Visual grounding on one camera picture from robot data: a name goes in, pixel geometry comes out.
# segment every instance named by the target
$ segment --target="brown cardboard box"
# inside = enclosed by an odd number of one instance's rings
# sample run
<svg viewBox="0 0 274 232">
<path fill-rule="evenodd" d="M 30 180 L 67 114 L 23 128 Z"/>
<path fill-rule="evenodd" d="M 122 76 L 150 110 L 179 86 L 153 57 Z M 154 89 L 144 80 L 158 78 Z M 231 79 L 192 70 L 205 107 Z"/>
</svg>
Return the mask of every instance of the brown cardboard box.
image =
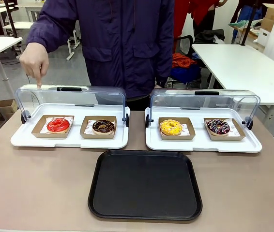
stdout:
<svg viewBox="0 0 274 232">
<path fill-rule="evenodd" d="M 263 18 L 261 28 L 271 32 L 274 26 L 274 20 L 268 19 L 268 18 Z"/>
<path fill-rule="evenodd" d="M 263 5 L 267 7 L 265 18 L 274 21 L 274 4 L 264 3 Z"/>
<path fill-rule="evenodd" d="M 43 115 L 41 117 L 41 119 L 37 122 L 36 126 L 34 127 L 34 129 L 32 130 L 31 133 L 37 138 L 46 138 L 46 139 L 65 139 L 65 138 L 67 138 L 68 133 L 69 133 L 73 123 L 68 128 L 68 131 L 64 134 L 41 134 L 40 133 L 41 129 L 46 124 L 46 119 L 48 117 L 73 117 L 73 120 L 74 120 L 75 116 L 73 116 L 73 115 Z"/>
<path fill-rule="evenodd" d="M 17 111 L 17 104 L 14 99 L 2 100 L 0 101 L 0 110 L 9 119 Z"/>
<path fill-rule="evenodd" d="M 100 134 L 85 134 L 84 131 L 88 125 L 89 120 L 108 120 L 114 122 L 114 131 L 112 134 L 100 135 Z M 117 117 L 115 116 L 86 116 L 82 122 L 80 135 L 84 139 L 113 139 L 117 129 Z"/>
<path fill-rule="evenodd" d="M 206 124 L 206 120 L 212 120 L 212 119 L 226 120 L 228 118 L 219 118 L 219 117 L 217 117 L 217 118 L 213 118 L 213 117 L 204 118 L 204 124 L 205 124 L 206 130 L 207 130 L 211 140 L 214 140 L 214 141 L 240 141 L 241 139 L 243 139 L 245 137 L 245 133 L 244 133 L 243 129 L 239 126 L 239 124 L 233 118 L 232 118 L 232 122 L 233 122 L 234 126 L 236 127 L 237 131 L 239 132 L 239 136 L 230 137 L 230 136 L 215 136 L 215 135 L 212 135 L 210 133 L 209 128 L 207 127 L 207 124 Z"/>
<path fill-rule="evenodd" d="M 181 124 L 186 124 L 187 128 L 189 129 L 190 135 L 165 135 L 161 132 L 162 140 L 192 140 L 195 137 L 195 130 L 192 125 L 191 120 L 188 117 L 160 117 L 158 119 L 158 125 L 161 125 L 161 123 L 165 120 L 172 119 L 180 122 Z"/>
</svg>

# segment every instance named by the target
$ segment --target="black pole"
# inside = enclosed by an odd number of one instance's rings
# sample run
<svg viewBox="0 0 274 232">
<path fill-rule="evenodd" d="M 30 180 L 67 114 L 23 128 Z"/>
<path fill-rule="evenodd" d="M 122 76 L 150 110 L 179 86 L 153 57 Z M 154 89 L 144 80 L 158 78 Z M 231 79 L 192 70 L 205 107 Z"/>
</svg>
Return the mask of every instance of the black pole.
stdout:
<svg viewBox="0 0 274 232">
<path fill-rule="evenodd" d="M 12 20 L 12 16 L 11 16 L 11 11 L 9 9 L 8 0 L 4 0 L 4 1 L 5 1 L 5 5 L 6 5 L 7 15 L 8 15 L 8 18 L 9 18 L 9 21 L 10 21 L 10 25 L 11 25 L 13 37 L 17 38 L 17 33 L 16 33 L 16 30 L 15 30 L 15 25 L 13 24 L 13 20 Z"/>
<path fill-rule="evenodd" d="M 241 43 L 241 46 L 244 46 L 244 43 L 245 43 L 245 41 L 246 41 L 246 39 L 247 39 L 247 37 L 248 37 L 248 34 L 249 34 L 249 32 L 250 32 L 250 28 L 251 28 L 252 21 L 253 21 L 253 19 L 254 19 L 255 13 L 257 12 L 258 3 L 259 3 L 259 0 L 256 0 L 256 2 L 255 2 L 254 5 L 253 5 L 252 14 L 251 14 L 251 16 L 250 16 L 250 20 L 249 20 L 249 22 L 248 22 L 248 26 L 247 26 L 247 28 L 246 28 L 246 30 L 245 30 L 244 38 L 243 38 L 243 41 L 242 41 L 242 43 Z"/>
</svg>

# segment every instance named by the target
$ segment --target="white serving tray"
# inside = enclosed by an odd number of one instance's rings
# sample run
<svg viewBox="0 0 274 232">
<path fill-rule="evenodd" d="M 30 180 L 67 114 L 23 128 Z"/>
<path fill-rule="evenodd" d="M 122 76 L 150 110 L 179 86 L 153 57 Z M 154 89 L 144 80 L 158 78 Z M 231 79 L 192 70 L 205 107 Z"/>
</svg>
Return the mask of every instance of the white serving tray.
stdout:
<svg viewBox="0 0 274 232">
<path fill-rule="evenodd" d="M 125 114 L 130 115 L 130 109 L 125 108 Z M 72 128 L 66 139 L 44 139 L 32 135 L 32 130 L 42 115 L 74 115 Z M 85 116 L 116 116 L 117 128 L 113 139 L 83 139 L 80 128 Z M 31 114 L 31 118 L 15 132 L 11 138 L 14 146 L 35 147 L 81 147 L 120 149 L 127 145 L 128 127 L 124 126 L 123 106 L 120 105 L 95 105 L 94 107 L 75 106 L 74 104 L 39 105 Z"/>
<path fill-rule="evenodd" d="M 145 117 L 150 115 L 150 109 L 145 111 Z M 191 119 L 195 137 L 191 141 L 162 140 L 158 118 L 159 117 L 188 117 Z M 241 141 L 212 141 L 204 125 L 205 117 L 234 118 L 246 134 Z M 218 152 L 246 152 L 257 153 L 262 145 L 251 130 L 241 124 L 239 114 L 228 108 L 201 108 L 199 110 L 184 110 L 179 107 L 153 107 L 152 119 L 154 122 L 146 128 L 146 144 L 156 151 L 218 151 Z"/>
</svg>

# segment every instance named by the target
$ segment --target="display case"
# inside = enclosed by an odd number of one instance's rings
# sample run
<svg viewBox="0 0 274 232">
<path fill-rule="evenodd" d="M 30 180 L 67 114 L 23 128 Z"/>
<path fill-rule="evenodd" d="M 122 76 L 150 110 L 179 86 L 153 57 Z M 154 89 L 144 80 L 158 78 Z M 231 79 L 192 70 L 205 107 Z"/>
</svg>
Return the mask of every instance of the display case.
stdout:
<svg viewBox="0 0 274 232">
<path fill-rule="evenodd" d="M 153 150 L 260 152 L 262 145 L 251 131 L 259 103 L 246 90 L 155 89 L 145 111 L 146 144 Z M 161 123 L 168 118 L 188 120 L 191 137 L 166 136 Z M 216 121 L 228 124 L 227 134 L 213 135 L 207 125 Z"/>
<path fill-rule="evenodd" d="M 14 146 L 81 147 L 118 149 L 128 141 L 130 110 L 125 107 L 125 92 L 115 87 L 60 87 L 28 89 L 15 93 L 21 110 L 22 126 L 11 138 Z M 65 135 L 43 134 L 39 124 L 44 118 L 71 119 Z M 86 124 L 91 120 L 113 119 L 112 136 L 85 136 Z"/>
</svg>

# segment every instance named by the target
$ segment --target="black serving tray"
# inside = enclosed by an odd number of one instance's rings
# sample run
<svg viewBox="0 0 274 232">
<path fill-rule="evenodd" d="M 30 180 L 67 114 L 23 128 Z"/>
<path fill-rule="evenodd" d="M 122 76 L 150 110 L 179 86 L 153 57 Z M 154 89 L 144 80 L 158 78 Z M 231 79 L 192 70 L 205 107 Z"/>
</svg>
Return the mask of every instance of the black serving tray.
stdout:
<svg viewBox="0 0 274 232">
<path fill-rule="evenodd" d="M 202 201 L 182 153 L 111 150 L 97 160 L 88 206 L 100 218 L 193 220 Z"/>
</svg>

